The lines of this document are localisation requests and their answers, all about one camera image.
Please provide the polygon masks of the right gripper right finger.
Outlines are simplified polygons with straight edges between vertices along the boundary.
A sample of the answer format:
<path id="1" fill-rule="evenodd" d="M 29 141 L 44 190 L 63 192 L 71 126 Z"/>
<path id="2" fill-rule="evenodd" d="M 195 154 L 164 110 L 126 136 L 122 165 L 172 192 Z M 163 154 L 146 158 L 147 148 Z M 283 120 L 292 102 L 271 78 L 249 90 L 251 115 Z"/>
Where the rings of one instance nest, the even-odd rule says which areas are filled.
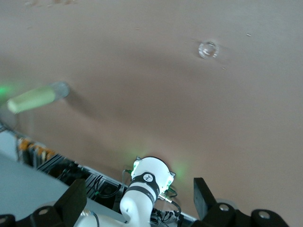
<path id="1" fill-rule="evenodd" d="M 288 224 L 271 210 L 256 209 L 242 213 L 226 202 L 217 202 L 202 177 L 194 178 L 194 204 L 199 220 L 195 227 L 287 227 Z"/>

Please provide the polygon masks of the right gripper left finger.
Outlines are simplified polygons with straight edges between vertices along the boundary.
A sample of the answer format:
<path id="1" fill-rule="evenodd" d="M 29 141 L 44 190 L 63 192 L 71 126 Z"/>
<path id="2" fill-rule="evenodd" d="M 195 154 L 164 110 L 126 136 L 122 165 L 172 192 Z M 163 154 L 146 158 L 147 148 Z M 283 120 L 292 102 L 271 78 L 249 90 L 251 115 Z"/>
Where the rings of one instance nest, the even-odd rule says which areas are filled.
<path id="1" fill-rule="evenodd" d="M 76 179 L 53 206 L 43 206 L 29 216 L 16 220 L 12 214 L 2 214 L 2 227 L 72 227 L 87 204 L 85 180 Z"/>

